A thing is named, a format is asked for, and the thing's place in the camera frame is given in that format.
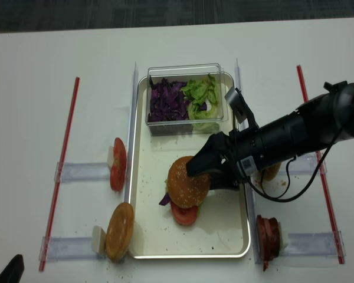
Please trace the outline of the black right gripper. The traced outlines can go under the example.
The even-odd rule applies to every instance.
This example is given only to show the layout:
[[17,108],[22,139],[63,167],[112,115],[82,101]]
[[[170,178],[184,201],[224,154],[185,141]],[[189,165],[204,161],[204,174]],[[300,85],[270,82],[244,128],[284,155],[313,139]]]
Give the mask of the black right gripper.
[[259,129],[232,130],[209,136],[203,148],[186,164],[189,177],[210,174],[210,190],[239,191],[246,183],[240,166],[253,173],[298,155],[301,117],[291,113]]

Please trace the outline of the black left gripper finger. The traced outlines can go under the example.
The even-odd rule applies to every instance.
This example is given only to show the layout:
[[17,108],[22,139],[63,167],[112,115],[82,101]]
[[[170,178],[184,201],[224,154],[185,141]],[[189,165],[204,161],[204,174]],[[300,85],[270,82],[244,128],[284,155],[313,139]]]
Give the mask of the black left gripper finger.
[[21,254],[15,255],[0,273],[0,283],[20,283],[24,273],[24,258]]

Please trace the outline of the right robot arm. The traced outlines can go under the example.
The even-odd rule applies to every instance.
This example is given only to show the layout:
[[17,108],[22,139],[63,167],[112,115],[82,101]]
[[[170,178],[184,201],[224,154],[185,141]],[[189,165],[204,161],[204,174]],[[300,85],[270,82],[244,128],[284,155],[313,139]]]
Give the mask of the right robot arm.
[[231,87],[225,99],[236,117],[248,120],[249,126],[210,135],[186,164],[187,175],[215,174],[244,183],[247,176],[276,163],[354,139],[354,83],[325,83],[324,88],[326,94],[259,127],[241,91]]

